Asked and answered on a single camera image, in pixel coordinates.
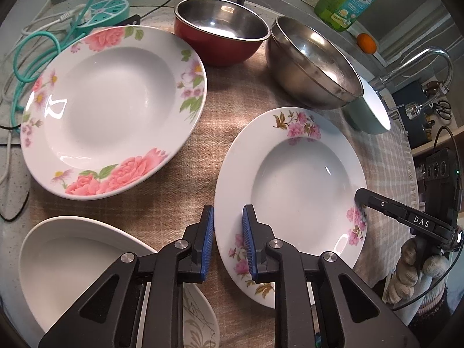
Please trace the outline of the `gloved right hand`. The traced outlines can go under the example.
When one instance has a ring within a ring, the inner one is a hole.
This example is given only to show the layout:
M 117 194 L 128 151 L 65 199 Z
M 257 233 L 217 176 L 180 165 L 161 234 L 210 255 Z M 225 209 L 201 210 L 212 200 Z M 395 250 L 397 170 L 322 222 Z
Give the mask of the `gloved right hand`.
M 413 298 L 429 291 L 411 305 L 395 311 L 405 325 L 415 317 L 425 317 L 432 313 L 443 301 L 446 283 L 441 280 L 433 289 L 433 281 L 440 279 L 449 268 L 449 260 L 444 255 L 427 258 L 421 269 L 417 265 L 416 239 L 409 239 L 401 247 L 401 256 L 392 276 L 385 285 L 382 301 L 394 307 L 404 306 Z

